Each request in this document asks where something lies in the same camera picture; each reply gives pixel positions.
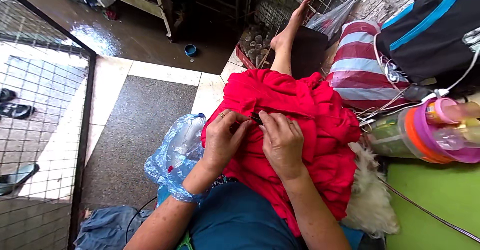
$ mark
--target black backpack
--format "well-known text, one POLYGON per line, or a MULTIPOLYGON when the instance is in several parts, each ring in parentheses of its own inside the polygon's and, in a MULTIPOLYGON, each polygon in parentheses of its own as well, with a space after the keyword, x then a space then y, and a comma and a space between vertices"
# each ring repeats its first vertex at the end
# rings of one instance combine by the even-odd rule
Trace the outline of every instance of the black backpack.
POLYGON ((382 26, 377 48, 412 82, 465 71, 480 48, 480 0, 415 0, 382 26))

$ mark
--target red and white striped bag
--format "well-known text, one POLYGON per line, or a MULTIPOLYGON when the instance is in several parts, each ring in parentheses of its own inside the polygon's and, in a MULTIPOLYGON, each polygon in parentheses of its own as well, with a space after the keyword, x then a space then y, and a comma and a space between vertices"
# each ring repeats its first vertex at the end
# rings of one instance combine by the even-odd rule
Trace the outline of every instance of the red and white striped bag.
MULTIPOLYGON (((374 36, 380 26, 373 21, 357 20, 342 26, 342 36, 326 80, 346 106, 359 110, 382 107, 410 84, 399 78, 392 85, 375 57, 374 36)), ((400 97, 390 106, 408 102, 400 97)))

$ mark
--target wet floor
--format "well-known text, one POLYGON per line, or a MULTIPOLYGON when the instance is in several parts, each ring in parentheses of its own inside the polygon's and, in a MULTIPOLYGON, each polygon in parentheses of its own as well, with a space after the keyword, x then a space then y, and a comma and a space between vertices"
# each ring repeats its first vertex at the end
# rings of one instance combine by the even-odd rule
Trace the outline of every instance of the wet floor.
POLYGON ((110 21, 100 11, 69 0, 28 0, 69 30, 98 54, 162 64, 219 75, 228 61, 239 31, 225 24, 225 16, 201 6, 177 33, 176 43, 166 37, 161 18, 121 1, 114 3, 119 19, 110 21), (185 55, 194 44, 198 55, 185 55))

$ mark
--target hand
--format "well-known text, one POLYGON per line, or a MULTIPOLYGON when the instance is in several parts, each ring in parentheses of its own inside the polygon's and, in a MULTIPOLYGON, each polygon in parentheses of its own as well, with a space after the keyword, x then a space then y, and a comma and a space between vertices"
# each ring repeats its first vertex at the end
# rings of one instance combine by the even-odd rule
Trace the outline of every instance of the hand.
POLYGON ((301 176, 305 165, 301 160, 303 134, 296 121, 291 121, 280 113, 267 114, 260 111, 264 124, 263 150, 273 170, 283 182, 301 176))
POLYGON ((230 109, 225 109, 208 126, 206 133, 206 144, 203 160, 208 169, 220 174, 226 164, 237 152, 240 143, 245 136, 248 127, 252 124, 249 117, 239 114, 230 109), (240 124, 237 131, 232 134, 230 127, 237 121, 240 124))

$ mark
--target bare foot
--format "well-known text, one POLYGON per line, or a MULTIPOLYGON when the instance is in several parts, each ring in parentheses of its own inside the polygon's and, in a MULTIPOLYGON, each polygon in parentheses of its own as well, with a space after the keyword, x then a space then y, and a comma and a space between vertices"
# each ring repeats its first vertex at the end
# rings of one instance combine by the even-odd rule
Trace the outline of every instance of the bare foot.
POLYGON ((307 16, 309 2, 310 0, 303 0, 300 6, 293 11, 285 29, 277 36, 273 37, 272 41, 270 42, 270 46, 273 50, 277 50, 285 45, 292 45, 295 34, 297 34, 299 27, 302 25, 305 17, 307 16))

